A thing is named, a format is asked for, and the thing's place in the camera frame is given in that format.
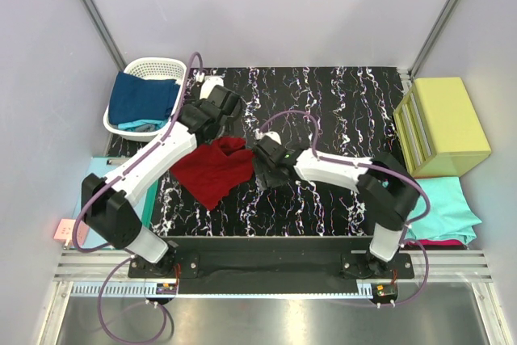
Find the navy blue t-shirt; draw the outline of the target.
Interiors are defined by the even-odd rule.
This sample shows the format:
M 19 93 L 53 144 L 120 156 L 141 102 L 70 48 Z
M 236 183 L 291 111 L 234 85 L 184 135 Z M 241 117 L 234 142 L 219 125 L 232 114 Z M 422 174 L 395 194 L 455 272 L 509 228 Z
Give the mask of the navy blue t-shirt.
M 167 119 L 179 96 L 174 79 L 145 80 L 119 72 L 108 104 L 108 120 L 113 125 L 138 120 Z

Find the white plastic laundry basket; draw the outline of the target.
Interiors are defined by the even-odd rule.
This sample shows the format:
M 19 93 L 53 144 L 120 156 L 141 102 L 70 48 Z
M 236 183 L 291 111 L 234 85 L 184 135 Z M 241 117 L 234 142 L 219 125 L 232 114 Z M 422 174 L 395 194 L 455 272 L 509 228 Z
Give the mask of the white plastic laundry basket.
M 174 79 L 180 85 L 179 96 L 176 100 L 173 111 L 171 112 L 170 116 L 166 119 L 168 120 L 168 122 L 171 121 L 171 118 L 174 115 L 177 106 L 179 105 L 180 95 L 183 93 L 183 81 L 186 72 L 187 67 L 181 61 L 160 57 L 145 57 L 137 59 L 129 63 L 124 69 L 124 71 L 122 71 L 122 73 L 131 74 L 133 76 L 143 78 L 145 80 Z M 111 124 L 108 120 L 108 106 L 106 108 L 106 111 L 104 112 L 103 124 L 106 130 L 110 133 L 123 137 L 126 140 L 139 142 L 152 141 L 158 135 L 158 132 L 161 130 L 159 129 L 158 131 L 150 133 L 131 133 L 120 131 L 116 127 L 117 125 Z

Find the light blue t-shirt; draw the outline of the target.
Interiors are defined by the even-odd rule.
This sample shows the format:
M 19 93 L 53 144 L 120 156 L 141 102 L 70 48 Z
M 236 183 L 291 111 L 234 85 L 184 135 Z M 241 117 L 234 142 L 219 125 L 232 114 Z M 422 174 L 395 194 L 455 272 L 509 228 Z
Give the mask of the light blue t-shirt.
M 168 120 L 135 120 L 118 124 L 116 127 L 125 132 L 150 133 L 163 128 L 167 122 Z

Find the folded magenta t-shirt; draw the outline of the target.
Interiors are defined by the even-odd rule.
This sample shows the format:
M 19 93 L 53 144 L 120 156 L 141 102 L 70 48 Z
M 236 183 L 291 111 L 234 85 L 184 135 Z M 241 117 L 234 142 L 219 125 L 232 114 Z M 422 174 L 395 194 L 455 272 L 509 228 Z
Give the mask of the folded magenta t-shirt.
M 444 240 L 444 241 L 433 241 L 433 240 L 418 240 L 423 246 L 438 246 L 438 247 L 463 247 L 464 244 L 458 240 Z

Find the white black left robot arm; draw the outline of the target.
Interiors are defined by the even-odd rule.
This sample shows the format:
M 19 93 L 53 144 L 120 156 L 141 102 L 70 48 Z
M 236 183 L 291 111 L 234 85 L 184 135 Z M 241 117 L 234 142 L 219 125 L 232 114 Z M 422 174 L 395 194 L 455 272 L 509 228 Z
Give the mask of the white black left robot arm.
M 103 177 L 90 174 L 83 179 L 76 222 L 89 226 L 106 246 L 144 259 L 155 276 L 168 276 L 174 269 L 175 249 L 144 226 L 134 208 L 176 162 L 215 140 L 242 107 L 235 92 L 203 84 L 199 99 L 179 103 L 167 125 L 132 158 Z

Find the red t-shirt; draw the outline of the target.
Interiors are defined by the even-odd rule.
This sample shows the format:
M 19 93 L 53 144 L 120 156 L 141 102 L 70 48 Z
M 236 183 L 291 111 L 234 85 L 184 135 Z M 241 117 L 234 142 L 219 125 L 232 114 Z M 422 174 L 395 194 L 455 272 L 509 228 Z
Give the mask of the red t-shirt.
M 171 174 L 207 210 L 231 189 L 252 178 L 254 153 L 240 137 L 221 137 L 200 145 L 171 168 Z

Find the pink sponge block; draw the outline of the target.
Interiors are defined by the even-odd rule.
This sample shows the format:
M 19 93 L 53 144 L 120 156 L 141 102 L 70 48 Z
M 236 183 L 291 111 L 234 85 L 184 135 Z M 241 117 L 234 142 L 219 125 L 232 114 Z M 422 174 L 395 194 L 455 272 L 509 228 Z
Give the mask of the pink sponge block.
M 75 225 L 74 219 L 64 218 L 61 219 L 59 224 L 57 225 L 57 229 L 53 235 L 53 239 L 55 241 L 64 243 L 66 246 L 73 245 L 73 228 Z M 78 226 L 77 231 L 77 240 L 80 246 L 82 246 L 86 240 L 87 234 L 89 232 L 89 227 L 81 221 Z

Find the yellow drawer box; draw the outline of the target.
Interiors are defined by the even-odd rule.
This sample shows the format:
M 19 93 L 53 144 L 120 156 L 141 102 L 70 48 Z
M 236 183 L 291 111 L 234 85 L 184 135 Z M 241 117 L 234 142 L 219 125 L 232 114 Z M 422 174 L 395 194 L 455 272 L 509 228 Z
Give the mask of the yellow drawer box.
M 461 78 L 417 78 L 393 113 L 410 175 L 461 177 L 491 155 Z

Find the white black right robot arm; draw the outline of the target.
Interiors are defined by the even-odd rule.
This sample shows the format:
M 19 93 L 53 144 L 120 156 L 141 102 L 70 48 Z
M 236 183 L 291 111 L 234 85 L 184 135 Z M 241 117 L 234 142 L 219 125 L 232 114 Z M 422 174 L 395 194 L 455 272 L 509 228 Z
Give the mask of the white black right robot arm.
M 394 256 L 407 217 L 420 197 L 420 186 L 393 155 L 350 158 L 304 148 L 289 150 L 275 133 L 264 135 L 252 151 L 255 174 L 263 187 L 298 180 L 357 193 L 367 209 L 367 231 L 372 237 L 367 268 L 380 278 L 394 270 Z

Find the folded turquoise t-shirt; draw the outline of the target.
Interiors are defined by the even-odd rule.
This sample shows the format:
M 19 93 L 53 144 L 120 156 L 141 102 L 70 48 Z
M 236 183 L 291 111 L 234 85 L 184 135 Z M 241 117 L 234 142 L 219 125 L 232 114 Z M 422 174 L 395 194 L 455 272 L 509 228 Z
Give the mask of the folded turquoise t-shirt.
M 406 238 L 445 242 L 455 240 L 468 245 L 477 238 L 474 226 L 481 220 L 471 211 L 458 177 L 418 179 L 427 194 L 431 210 L 411 224 Z

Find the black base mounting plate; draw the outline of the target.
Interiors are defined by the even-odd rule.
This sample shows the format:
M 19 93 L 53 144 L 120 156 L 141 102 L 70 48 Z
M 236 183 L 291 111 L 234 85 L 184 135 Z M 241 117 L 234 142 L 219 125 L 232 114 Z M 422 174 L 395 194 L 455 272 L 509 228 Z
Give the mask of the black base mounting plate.
M 370 238 L 357 237 L 172 237 L 172 267 L 161 271 L 132 260 L 128 276 L 164 282 L 179 278 L 182 296 L 345 297 L 361 281 L 413 280 L 410 255 L 388 264 L 368 254 Z

